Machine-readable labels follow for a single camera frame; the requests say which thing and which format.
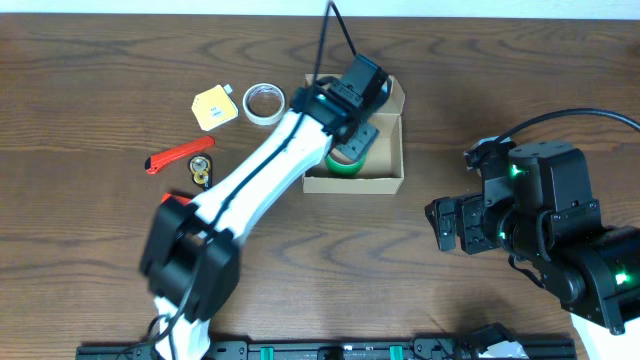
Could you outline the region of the red utility knife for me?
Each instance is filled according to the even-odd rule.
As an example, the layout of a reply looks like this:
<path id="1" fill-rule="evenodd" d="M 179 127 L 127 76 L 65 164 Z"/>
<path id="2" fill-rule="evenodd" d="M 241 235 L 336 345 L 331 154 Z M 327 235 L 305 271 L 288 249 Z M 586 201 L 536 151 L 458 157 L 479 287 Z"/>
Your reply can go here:
<path id="1" fill-rule="evenodd" d="M 212 136 L 206 135 L 188 143 L 151 155 L 145 161 L 145 172 L 149 175 L 156 175 L 172 162 L 213 147 L 215 143 L 216 141 Z"/>

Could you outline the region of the red cylindrical lighter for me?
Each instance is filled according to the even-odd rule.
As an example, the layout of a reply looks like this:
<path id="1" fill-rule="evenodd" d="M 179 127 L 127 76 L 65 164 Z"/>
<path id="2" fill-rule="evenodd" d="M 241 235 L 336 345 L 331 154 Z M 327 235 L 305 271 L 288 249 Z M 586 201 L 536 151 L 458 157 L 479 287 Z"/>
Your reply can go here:
<path id="1" fill-rule="evenodd" d="M 161 202 L 165 203 L 166 201 L 168 201 L 170 199 L 180 203 L 183 206 L 188 205 L 192 201 L 191 197 L 186 197 L 186 196 L 181 196 L 181 195 L 176 195 L 176 194 L 171 194 L 171 193 L 165 193 L 162 196 Z"/>

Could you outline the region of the white tape roll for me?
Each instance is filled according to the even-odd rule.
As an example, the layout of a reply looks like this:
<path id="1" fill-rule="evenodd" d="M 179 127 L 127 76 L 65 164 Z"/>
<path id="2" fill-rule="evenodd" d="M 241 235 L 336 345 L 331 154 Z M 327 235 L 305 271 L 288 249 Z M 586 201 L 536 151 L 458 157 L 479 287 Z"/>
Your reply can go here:
<path id="1" fill-rule="evenodd" d="M 258 83 L 250 87 L 243 96 L 242 105 L 247 118 L 260 126 L 279 122 L 286 112 L 283 91 L 271 83 Z"/>

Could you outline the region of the brown cardboard box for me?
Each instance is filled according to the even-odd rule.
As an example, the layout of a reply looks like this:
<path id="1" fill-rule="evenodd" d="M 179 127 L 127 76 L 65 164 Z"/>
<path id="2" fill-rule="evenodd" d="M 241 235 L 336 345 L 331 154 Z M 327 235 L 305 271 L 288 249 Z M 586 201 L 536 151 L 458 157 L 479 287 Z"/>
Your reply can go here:
<path id="1" fill-rule="evenodd" d="M 364 157 L 357 173 L 332 172 L 322 160 L 304 173 L 303 192 L 315 194 L 395 195 L 404 180 L 402 117 L 405 93 L 394 76 L 390 77 L 390 97 L 368 123 L 379 135 Z"/>

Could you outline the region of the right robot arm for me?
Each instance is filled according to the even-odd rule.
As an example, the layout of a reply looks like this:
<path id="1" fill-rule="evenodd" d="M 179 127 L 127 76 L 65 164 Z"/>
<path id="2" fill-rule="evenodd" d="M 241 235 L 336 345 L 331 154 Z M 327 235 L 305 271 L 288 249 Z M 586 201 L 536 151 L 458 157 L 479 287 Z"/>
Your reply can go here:
<path id="1" fill-rule="evenodd" d="M 476 144 L 479 193 L 425 207 L 443 252 L 502 249 L 570 313 L 592 359 L 639 356 L 639 230 L 605 226 L 585 155 L 568 142 Z"/>

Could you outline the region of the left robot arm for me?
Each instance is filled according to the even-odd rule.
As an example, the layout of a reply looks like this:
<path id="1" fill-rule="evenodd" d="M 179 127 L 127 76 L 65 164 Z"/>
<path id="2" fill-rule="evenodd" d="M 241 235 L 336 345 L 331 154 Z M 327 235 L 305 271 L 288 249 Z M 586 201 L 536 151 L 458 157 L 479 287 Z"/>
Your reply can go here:
<path id="1" fill-rule="evenodd" d="M 256 223 L 308 169 L 368 128 L 389 99 L 388 75 L 322 77 L 299 89 L 267 140 L 224 180 L 186 204 L 157 209 L 139 265 L 158 311 L 163 359 L 201 359 L 211 318 L 235 290 Z"/>

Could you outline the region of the green tape roll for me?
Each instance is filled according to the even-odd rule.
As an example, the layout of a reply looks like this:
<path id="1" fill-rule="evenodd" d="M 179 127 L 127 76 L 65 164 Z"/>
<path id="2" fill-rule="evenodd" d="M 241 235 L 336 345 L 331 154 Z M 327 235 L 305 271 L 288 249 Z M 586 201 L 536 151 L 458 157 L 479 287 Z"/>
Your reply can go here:
<path id="1" fill-rule="evenodd" d="M 357 175 L 364 167 L 367 156 L 364 155 L 355 163 L 343 164 L 337 160 L 332 154 L 325 157 L 324 162 L 328 171 L 337 176 L 350 177 Z"/>

